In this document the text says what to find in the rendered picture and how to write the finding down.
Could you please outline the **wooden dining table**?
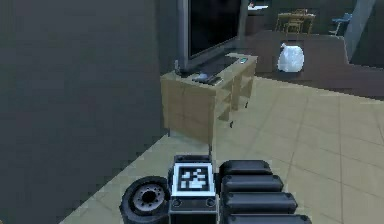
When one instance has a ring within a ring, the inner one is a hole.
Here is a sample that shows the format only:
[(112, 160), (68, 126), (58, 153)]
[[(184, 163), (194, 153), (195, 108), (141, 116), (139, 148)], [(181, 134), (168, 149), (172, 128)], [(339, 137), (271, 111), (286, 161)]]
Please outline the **wooden dining table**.
[(304, 23), (302, 25), (301, 32), (303, 31), (304, 25), (308, 24), (307, 34), (310, 34), (312, 31), (313, 21), (315, 17), (316, 17), (315, 14), (308, 14), (306, 9), (298, 9), (296, 11), (289, 12), (289, 13), (280, 13), (277, 16), (275, 30), (285, 32), (284, 24), (287, 23), (289, 19), (302, 19)]

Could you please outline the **light wooden television stand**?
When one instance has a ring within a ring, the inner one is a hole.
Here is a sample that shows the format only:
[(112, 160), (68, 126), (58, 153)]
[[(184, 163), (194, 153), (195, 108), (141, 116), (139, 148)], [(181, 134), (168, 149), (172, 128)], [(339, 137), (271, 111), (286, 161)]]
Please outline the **light wooden television stand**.
[(218, 74), (215, 86), (194, 82), (197, 74), (182, 78), (174, 71), (160, 77), (164, 127), (211, 145), (217, 123), (230, 124), (236, 111), (248, 106), (257, 56), (229, 53), (234, 62)]

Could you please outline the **grey remote control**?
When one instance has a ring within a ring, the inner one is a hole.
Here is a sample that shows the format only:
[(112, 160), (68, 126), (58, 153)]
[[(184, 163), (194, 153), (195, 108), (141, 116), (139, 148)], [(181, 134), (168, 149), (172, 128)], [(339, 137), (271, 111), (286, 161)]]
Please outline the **grey remote control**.
[(215, 86), (222, 81), (222, 78), (218, 76), (208, 76), (207, 74), (199, 74), (196, 78), (193, 78), (193, 81)]

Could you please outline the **blue chair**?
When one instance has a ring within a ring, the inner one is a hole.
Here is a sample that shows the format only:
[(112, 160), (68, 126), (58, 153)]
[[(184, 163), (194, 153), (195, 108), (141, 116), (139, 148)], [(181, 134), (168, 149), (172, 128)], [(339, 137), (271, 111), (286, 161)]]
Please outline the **blue chair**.
[(345, 13), (341, 18), (334, 18), (332, 22), (335, 24), (335, 29), (330, 30), (329, 34), (337, 36), (340, 29), (348, 25), (352, 18), (351, 13)]

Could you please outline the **white plastic garbage bag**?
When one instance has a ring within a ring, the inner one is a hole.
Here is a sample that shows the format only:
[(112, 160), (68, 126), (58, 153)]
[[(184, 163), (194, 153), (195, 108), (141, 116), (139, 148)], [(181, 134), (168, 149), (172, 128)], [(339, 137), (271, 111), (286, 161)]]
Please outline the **white plastic garbage bag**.
[(304, 51), (300, 46), (281, 45), (281, 52), (277, 61), (277, 68), (288, 73), (300, 72), (304, 66)]

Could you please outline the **grey flat television set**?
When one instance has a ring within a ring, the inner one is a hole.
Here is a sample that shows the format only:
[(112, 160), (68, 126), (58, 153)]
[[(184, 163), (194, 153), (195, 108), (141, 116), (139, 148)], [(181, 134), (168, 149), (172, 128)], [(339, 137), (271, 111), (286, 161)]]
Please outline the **grey flat television set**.
[(175, 72), (199, 73), (239, 44), (248, 0), (177, 0)]

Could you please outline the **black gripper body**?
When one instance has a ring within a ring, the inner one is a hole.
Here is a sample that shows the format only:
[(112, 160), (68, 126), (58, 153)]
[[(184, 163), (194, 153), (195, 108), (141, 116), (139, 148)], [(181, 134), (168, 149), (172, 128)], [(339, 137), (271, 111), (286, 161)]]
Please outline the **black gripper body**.
[(166, 178), (146, 176), (135, 180), (119, 205), (124, 224), (168, 224), (169, 200)]

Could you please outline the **wooden dining chair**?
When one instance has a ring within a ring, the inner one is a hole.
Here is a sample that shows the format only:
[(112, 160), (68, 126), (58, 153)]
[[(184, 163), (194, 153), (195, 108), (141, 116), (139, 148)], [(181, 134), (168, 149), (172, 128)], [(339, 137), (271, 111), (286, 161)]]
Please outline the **wooden dining chair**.
[(284, 24), (284, 29), (286, 33), (300, 33), (304, 21), (302, 19), (289, 19), (287, 23)]

